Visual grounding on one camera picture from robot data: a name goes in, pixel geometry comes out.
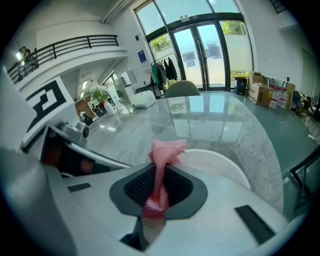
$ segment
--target plastic bottle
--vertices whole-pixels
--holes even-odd
[[[286,108],[286,102],[287,102],[287,89],[282,89],[282,94],[281,94],[281,98],[280,98],[280,107],[281,108]]]
[[[280,106],[280,99],[281,99],[281,88],[279,88],[279,87],[276,87],[275,88],[276,89],[276,96],[277,96],[277,101],[276,101],[276,105],[277,106]]]
[[[272,88],[272,95],[271,95],[271,100],[269,107],[275,109],[277,107],[277,102],[278,102],[278,92],[274,86],[271,86]]]

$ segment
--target trash bin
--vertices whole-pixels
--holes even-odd
[[[239,76],[236,76],[234,80],[235,80],[235,85],[234,85],[235,94],[245,95],[248,79],[245,76],[239,75]]]

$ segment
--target glass door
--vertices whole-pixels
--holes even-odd
[[[206,90],[224,91],[225,63],[216,26],[214,24],[198,25],[197,31],[202,42],[207,69]]]
[[[184,69],[184,76],[182,79],[189,80],[195,84],[199,91],[206,90],[205,73],[203,69],[203,58],[199,47],[195,44],[193,33],[189,27],[180,29],[173,33],[178,48],[179,65]]]
[[[173,36],[182,79],[193,82],[200,92],[225,91],[225,63],[215,24],[189,25]]]

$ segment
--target blue sign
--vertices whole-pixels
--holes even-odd
[[[145,53],[144,53],[144,50],[139,51],[139,52],[138,52],[138,55],[139,55],[139,59],[140,59],[140,62],[141,62],[141,63],[147,61],[146,55],[145,55]]]

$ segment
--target ceiling light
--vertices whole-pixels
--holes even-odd
[[[86,81],[83,82],[83,84],[82,84],[82,90],[83,90],[84,88],[86,88],[87,81],[88,81],[88,80],[86,80]]]
[[[22,59],[22,55],[20,52],[16,53],[15,56],[18,59],[18,61],[20,61]]]

